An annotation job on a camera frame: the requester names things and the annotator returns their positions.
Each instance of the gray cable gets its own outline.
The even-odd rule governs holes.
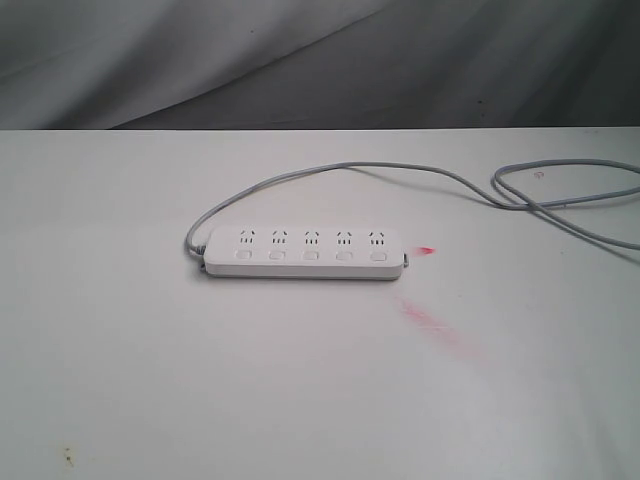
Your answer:
[[[590,159],[539,160],[536,162],[521,163],[517,165],[507,165],[505,167],[502,167],[496,170],[496,172],[493,174],[493,177],[492,177],[492,185],[498,191],[500,187],[505,191],[512,193],[513,195],[518,197],[520,200],[522,200],[523,203],[517,203],[515,201],[513,203],[505,203],[492,197],[490,194],[486,193],[484,190],[480,189],[479,187],[477,187],[470,181],[466,180],[465,178],[453,172],[450,172],[448,170],[444,170],[442,168],[426,167],[423,165],[413,165],[410,163],[393,163],[393,162],[333,163],[329,165],[321,165],[319,167],[305,168],[303,170],[296,170],[294,172],[283,173],[282,175],[276,175],[275,177],[271,177],[266,180],[263,180],[262,182],[256,183],[252,187],[249,187],[243,190],[242,192],[233,195],[232,197],[226,199],[224,202],[219,203],[218,205],[213,207],[211,210],[209,210],[204,215],[202,215],[198,220],[196,220],[196,222],[193,224],[193,226],[189,229],[189,232],[187,233],[187,237],[185,238],[185,246],[189,250],[189,252],[195,255],[203,255],[206,245],[193,244],[193,235],[195,234],[196,230],[198,230],[198,228],[200,228],[204,222],[209,220],[220,210],[225,209],[229,205],[251,195],[252,193],[258,192],[272,185],[285,182],[287,180],[293,180],[295,178],[300,178],[307,175],[313,175],[315,173],[327,172],[329,170],[339,170],[342,168],[355,168],[355,167],[374,167],[374,168],[400,168],[400,169],[408,169],[408,170],[419,170],[422,172],[430,172],[430,173],[437,173],[439,175],[444,175],[446,177],[451,178],[452,180],[460,182],[465,187],[473,190],[477,195],[485,199],[489,204],[493,205],[494,207],[501,208],[504,210],[524,210],[524,211],[539,212],[547,216],[549,219],[556,222],[557,224],[567,228],[568,230],[580,236],[583,236],[601,243],[605,243],[608,245],[620,247],[620,248],[640,250],[640,244],[624,242],[621,240],[616,240],[614,238],[605,237],[603,235],[599,235],[597,233],[591,232],[572,222],[569,222],[568,220],[565,220],[564,218],[556,215],[550,210],[554,207],[565,207],[567,205],[576,205],[579,203],[594,202],[597,200],[607,200],[610,198],[619,198],[619,197],[625,197],[628,195],[634,195],[634,194],[640,193],[640,186],[630,188],[627,190],[601,193],[598,195],[588,195],[585,197],[567,198],[564,200],[553,200],[550,202],[536,202],[531,197],[522,193],[520,190],[509,185],[503,179],[505,175],[508,175],[514,172],[519,172],[522,170],[529,170],[533,168],[539,169],[539,168],[552,167],[552,166],[565,166],[565,165],[596,165],[596,166],[602,166],[602,167],[618,168],[621,170],[626,170],[628,172],[640,174],[640,167],[636,167],[634,165],[629,165],[621,162],[613,162],[610,160],[590,160]]]

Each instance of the gray fabric backdrop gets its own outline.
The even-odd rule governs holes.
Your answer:
[[[637,0],[0,0],[0,128],[640,124]]]

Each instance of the white surface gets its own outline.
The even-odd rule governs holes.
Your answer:
[[[203,260],[214,276],[393,280],[404,250],[380,227],[225,225],[211,232]]]
[[[211,224],[388,225],[436,249],[397,282],[213,279],[182,241],[320,163],[488,185],[639,150],[639,129],[0,133],[0,478],[638,478],[637,253],[415,172],[304,178]],[[537,198],[638,181],[534,173],[513,181]],[[637,241],[617,203],[565,214]]]

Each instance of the electrical outlet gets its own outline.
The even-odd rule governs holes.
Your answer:
[[[211,232],[204,262],[222,277],[393,280],[405,255],[389,229],[222,226]]]

